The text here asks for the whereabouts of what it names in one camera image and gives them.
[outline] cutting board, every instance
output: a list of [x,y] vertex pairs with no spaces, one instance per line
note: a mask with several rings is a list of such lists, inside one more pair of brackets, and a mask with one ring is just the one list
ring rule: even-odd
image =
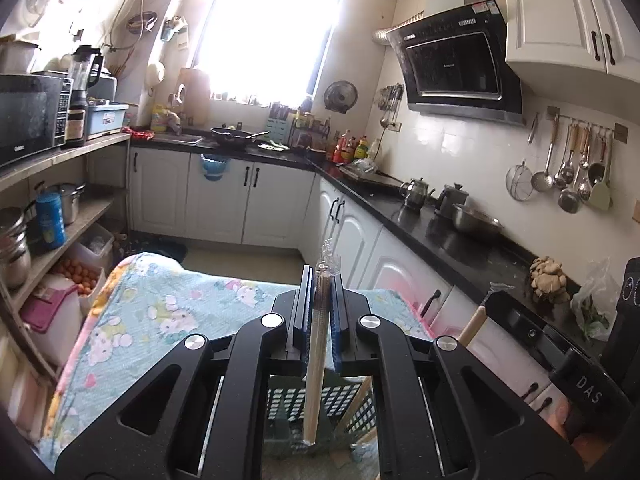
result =
[[211,98],[209,74],[197,68],[181,68],[175,93],[178,93],[181,84],[186,89],[182,104],[182,113],[186,118],[186,124],[183,126],[206,126]]

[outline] black countertop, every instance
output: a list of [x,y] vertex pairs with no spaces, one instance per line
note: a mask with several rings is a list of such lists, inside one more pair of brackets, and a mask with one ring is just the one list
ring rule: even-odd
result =
[[[185,133],[197,135],[201,132],[185,130]],[[373,215],[425,263],[475,303],[481,303],[490,289],[490,283],[513,285],[514,288],[509,294],[524,308],[556,327],[591,356],[597,358],[602,352],[603,343],[586,341],[582,336],[567,305],[540,308],[533,303],[528,273],[530,263],[536,257],[534,254],[506,238],[502,238],[494,246],[488,246],[459,234],[449,219],[441,218],[434,213],[433,206],[427,205],[419,213],[403,208],[400,196],[351,180],[344,176],[335,164],[325,160],[324,154],[270,152],[255,146],[240,152],[221,148],[212,140],[204,140],[196,146],[170,144],[158,140],[132,140],[131,145],[140,148],[209,153],[315,171]],[[570,293],[574,293],[577,285],[570,283],[568,289]]]

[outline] oyster mushroom cluster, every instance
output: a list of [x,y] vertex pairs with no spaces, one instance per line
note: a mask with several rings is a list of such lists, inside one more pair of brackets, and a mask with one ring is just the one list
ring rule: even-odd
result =
[[561,304],[571,299],[566,291],[566,275],[562,272],[561,262],[549,256],[536,258],[529,267],[529,274],[535,301]]

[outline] person's hand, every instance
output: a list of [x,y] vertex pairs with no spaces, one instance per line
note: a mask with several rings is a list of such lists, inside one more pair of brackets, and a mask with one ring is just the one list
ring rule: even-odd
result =
[[[566,431],[564,430],[564,423],[569,416],[570,410],[571,407],[569,406],[568,400],[563,398],[558,402],[556,412],[552,413],[547,420],[548,424],[556,431],[556,433],[565,440],[568,439]],[[580,434],[572,443],[572,447],[582,458],[586,469],[589,469],[593,464],[595,464],[604,455],[604,452],[609,446],[610,442],[607,442],[605,439],[594,433]]]

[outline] spatula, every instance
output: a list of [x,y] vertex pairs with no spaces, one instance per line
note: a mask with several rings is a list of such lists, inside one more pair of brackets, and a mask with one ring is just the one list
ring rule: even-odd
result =
[[604,170],[604,177],[597,182],[591,195],[589,196],[589,204],[602,211],[607,211],[611,205],[611,191],[609,189],[609,173],[611,172],[611,159],[613,151],[613,142],[611,136],[607,133],[607,165]]

